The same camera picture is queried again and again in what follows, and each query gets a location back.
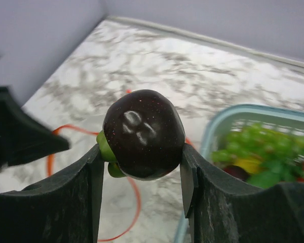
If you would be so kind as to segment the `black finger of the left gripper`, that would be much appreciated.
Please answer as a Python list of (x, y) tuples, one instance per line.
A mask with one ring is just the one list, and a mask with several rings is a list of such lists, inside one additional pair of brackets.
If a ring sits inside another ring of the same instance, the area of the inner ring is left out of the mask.
[(69, 142), (26, 114), (0, 86), (0, 169), (30, 163), (69, 149)]

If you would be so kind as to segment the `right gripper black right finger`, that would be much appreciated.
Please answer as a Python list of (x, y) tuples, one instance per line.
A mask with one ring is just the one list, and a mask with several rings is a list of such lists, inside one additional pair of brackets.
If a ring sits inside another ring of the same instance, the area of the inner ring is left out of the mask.
[(254, 187), (188, 144), (180, 177), (193, 242), (304, 242), (304, 183)]

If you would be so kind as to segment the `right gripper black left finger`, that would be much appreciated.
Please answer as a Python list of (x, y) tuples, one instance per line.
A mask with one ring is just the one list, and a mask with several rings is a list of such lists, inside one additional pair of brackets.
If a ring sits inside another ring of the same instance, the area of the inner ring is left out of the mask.
[(97, 242), (103, 175), (94, 145), (54, 175), (0, 193), (0, 242)]

